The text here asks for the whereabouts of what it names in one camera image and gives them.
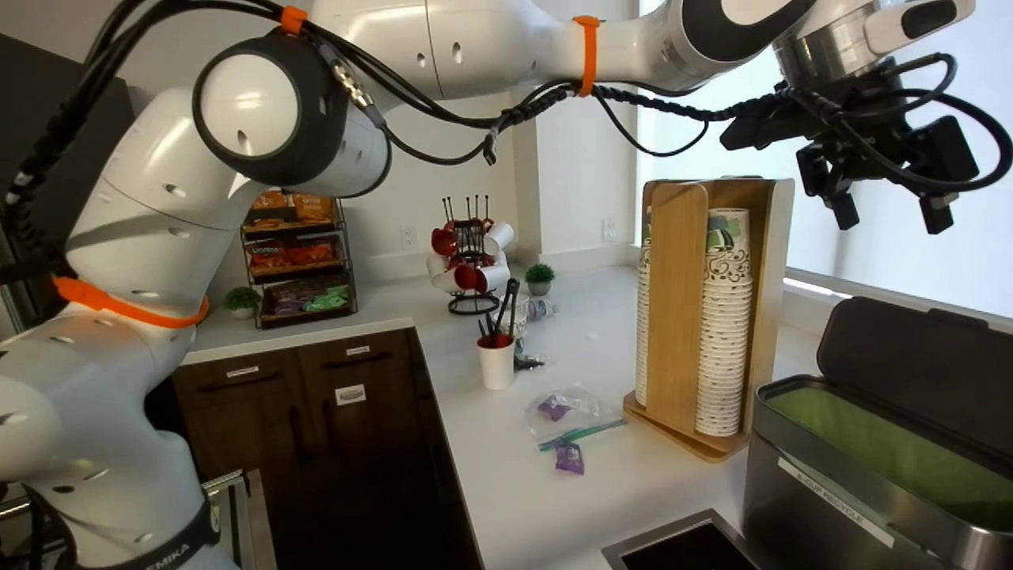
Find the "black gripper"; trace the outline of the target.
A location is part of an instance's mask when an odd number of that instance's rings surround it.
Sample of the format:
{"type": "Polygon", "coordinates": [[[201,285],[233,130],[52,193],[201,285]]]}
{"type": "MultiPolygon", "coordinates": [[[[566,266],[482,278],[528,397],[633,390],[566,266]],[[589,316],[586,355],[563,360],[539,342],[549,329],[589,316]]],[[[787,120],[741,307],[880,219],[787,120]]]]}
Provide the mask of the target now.
{"type": "Polygon", "coordinates": [[[892,180],[919,198],[923,225],[953,225],[951,202],[977,178],[977,161],[953,113],[912,126],[909,113],[947,90],[906,90],[899,70],[843,80],[830,90],[792,90],[747,103],[722,133],[726,149],[767,149],[800,140],[796,166],[807,198],[821,201],[843,231],[860,222],[851,184],[892,180]]]}

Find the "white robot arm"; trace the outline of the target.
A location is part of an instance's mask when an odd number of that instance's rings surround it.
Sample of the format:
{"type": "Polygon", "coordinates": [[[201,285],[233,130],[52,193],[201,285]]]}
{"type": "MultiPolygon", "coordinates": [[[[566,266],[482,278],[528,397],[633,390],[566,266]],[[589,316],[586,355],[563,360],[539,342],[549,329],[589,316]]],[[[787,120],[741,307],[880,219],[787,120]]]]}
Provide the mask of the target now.
{"type": "Polygon", "coordinates": [[[188,9],[267,34],[159,95],[52,251],[60,313],[3,345],[3,473],[68,528],[79,570],[239,570],[182,436],[146,397],[184,360],[206,289],[256,193],[364,198],[390,170],[387,113],[453,117],[458,99],[540,80],[692,93],[785,48],[787,82],[830,93],[971,14],[976,0],[662,0],[648,17],[553,19],[539,0],[119,0],[86,72],[3,191],[10,225],[138,39],[188,9]]]}

